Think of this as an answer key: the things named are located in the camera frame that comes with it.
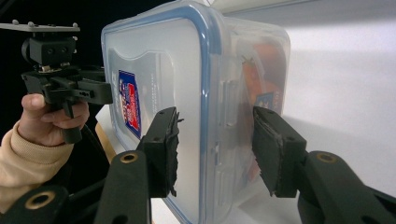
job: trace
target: container label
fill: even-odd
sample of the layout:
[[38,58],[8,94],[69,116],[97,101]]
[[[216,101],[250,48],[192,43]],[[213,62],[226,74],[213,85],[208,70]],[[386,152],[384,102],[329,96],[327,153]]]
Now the container label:
[[122,114],[126,127],[140,139],[142,122],[140,117],[139,93],[133,73],[119,71],[119,92]]

